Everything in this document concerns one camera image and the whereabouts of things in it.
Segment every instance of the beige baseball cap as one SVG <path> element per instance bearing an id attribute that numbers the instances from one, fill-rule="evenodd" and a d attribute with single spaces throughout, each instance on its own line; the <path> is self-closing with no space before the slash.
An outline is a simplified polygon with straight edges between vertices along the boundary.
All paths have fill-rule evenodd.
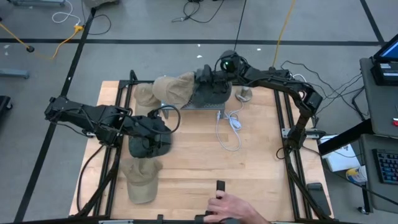
<path id="1" fill-rule="evenodd" d="M 194 72 L 184 73 L 177 78 L 159 77 L 155 80 L 152 91 L 158 100 L 181 109 L 191 99 L 194 81 Z"/>
<path id="2" fill-rule="evenodd" d="M 133 203 L 155 200 L 158 173 L 162 168 L 163 165 L 156 159 L 129 158 L 120 161 L 120 169 L 127 178 L 127 192 Z"/>
<path id="3" fill-rule="evenodd" d="M 151 110 L 160 107 L 160 100 L 158 100 L 152 93 L 153 84 L 140 83 L 136 86 L 134 97 L 136 99 L 136 109 L 134 114 L 136 116 L 147 116 Z"/>

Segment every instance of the wooden tabletop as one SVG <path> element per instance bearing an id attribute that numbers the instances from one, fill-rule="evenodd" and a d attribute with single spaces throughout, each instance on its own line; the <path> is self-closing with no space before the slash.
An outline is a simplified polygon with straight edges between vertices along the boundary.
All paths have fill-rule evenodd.
<path id="1" fill-rule="evenodd" d="M 113 105 L 117 90 L 118 82 L 103 82 L 98 105 Z M 216 180 L 223 180 L 226 182 L 227 193 L 247 200 L 266 219 L 294 221 L 285 164 L 275 156 L 276 151 L 282 147 L 282 141 L 274 92 L 261 87 L 252 89 L 252 92 L 252 100 L 245 103 L 243 110 L 239 112 L 239 121 L 243 126 L 239 131 L 242 140 L 242 148 L 239 151 L 227 151 L 218 142 L 215 133 L 217 111 L 182 110 L 181 125 L 173 133 L 172 149 L 168 154 L 157 157 L 164 168 L 159 172 L 156 199 L 147 204 L 133 204 L 127 194 L 126 178 L 119 171 L 111 218 L 156 219 L 158 214 L 163 214 L 165 219 L 193 220 L 195 215 L 204 214 L 207 200 L 215 196 Z M 133 110 L 135 102 L 132 97 Z M 241 103 L 234 96 L 226 103 L 226 111 L 237 110 L 240 107 Z M 292 112 L 296 121 L 299 111 L 293 103 Z M 176 121 L 176 112 L 170 111 L 169 118 L 165 120 L 166 125 L 173 129 Z M 288 127 L 285 111 L 284 121 Z M 238 139 L 227 120 L 220 121 L 219 134 L 227 146 L 238 145 Z M 99 146 L 97 139 L 88 140 L 82 165 Z M 318 150 L 314 140 L 306 140 L 304 146 Z M 122 159 L 130 157 L 127 147 L 128 141 L 125 136 Z M 83 175 L 81 206 L 98 187 L 104 152 L 103 149 L 88 164 Z M 300 153 L 306 182 L 322 183 L 331 208 L 319 156 L 307 150 L 301 150 Z M 297 188 L 296 191 L 300 216 L 304 218 L 302 196 Z M 107 197 L 108 190 L 103 194 L 101 213 L 104 213 Z M 75 193 L 70 214 L 76 212 Z"/>

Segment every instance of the human hand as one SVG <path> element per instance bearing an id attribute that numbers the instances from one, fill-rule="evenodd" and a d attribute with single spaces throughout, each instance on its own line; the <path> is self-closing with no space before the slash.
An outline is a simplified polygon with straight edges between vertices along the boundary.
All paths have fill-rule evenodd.
<path id="1" fill-rule="evenodd" d="M 221 190 L 217 190 L 216 197 L 221 199 L 211 198 L 208 201 L 207 210 L 214 214 L 205 216 L 205 223 L 217 223 L 227 218 L 235 218 L 243 224 L 270 224 L 249 202 Z"/>

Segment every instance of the metal clamp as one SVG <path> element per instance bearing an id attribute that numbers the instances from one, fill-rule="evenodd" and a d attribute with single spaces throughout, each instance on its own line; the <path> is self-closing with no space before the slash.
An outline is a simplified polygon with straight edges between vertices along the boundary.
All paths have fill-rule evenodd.
<path id="1" fill-rule="evenodd" d="M 282 128 L 282 137 L 285 139 L 288 136 L 288 133 L 290 131 L 290 128 Z M 326 132 L 324 131 L 319 131 L 316 128 L 310 128 L 305 130 L 305 134 L 307 135 L 307 139 L 320 139 L 322 138 Z"/>

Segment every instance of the gray floor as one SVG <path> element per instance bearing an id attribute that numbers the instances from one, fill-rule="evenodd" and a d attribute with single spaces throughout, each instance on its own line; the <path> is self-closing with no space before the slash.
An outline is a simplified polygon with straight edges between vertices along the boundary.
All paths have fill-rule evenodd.
<path id="1" fill-rule="evenodd" d="M 112 29 L 104 35 L 89 35 L 89 39 L 224 39 L 234 40 L 238 32 L 243 0 L 226 0 L 217 16 L 207 24 L 193 21 L 171 23 L 182 17 L 185 0 L 122 0 L 117 6 L 104 7 L 97 15 L 106 14 Z M 398 33 L 395 0 L 366 0 L 385 40 Z M 74 14 L 82 18 L 79 0 L 71 0 Z M 197 18 L 205 20 L 220 2 L 205 0 Z M 251 0 L 246 5 L 240 40 L 277 40 L 289 0 Z M 73 33 L 74 18 L 54 24 L 51 16 L 57 11 L 69 11 L 58 6 L 34 5 L 15 7 L 0 1 L 3 23 L 21 38 L 66 39 Z M 106 19 L 93 22 L 90 32 L 106 28 Z M 10 36 L 0 29 L 0 39 Z M 377 41 L 359 0 L 297 0 L 286 27 L 284 40 Z M 56 44 L 31 44 L 36 51 L 51 55 Z M 68 97 L 94 105 L 103 80 L 127 79 L 134 69 L 139 79 L 155 79 L 161 75 L 179 75 L 196 70 L 205 63 L 213 65 L 219 55 L 233 45 L 206 44 L 85 44 Z M 28 54 L 19 44 L 0 43 L 0 67 L 30 71 L 28 80 L 0 78 L 0 95 L 12 97 L 14 109 L 0 126 L 0 223 L 12 222 L 26 188 L 49 123 L 44 109 L 51 96 L 58 96 L 77 44 L 65 44 L 53 61 Z M 379 47 L 306 46 L 280 47 L 277 66 L 283 61 L 304 63 L 333 87 L 337 88 L 359 74 L 359 59 L 373 55 Z M 238 45 L 236 50 L 249 63 L 267 69 L 272 63 L 275 45 Z M 284 66 L 305 76 L 308 82 L 327 86 L 301 66 Z M 359 80 L 348 91 L 361 87 Z M 351 95 L 345 96 L 351 101 Z M 358 104 L 366 112 L 365 95 Z M 335 100 L 319 115 L 318 127 L 328 133 L 340 133 L 358 124 L 358 115 L 341 99 Z M 40 173 L 24 220 L 66 217 L 81 166 L 86 139 L 69 129 L 58 127 Z M 369 216 L 356 211 L 362 206 L 359 189 L 326 174 L 331 202 L 336 218 L 346 222 L 391 223 L 398 215 L 375 211 Z"/>

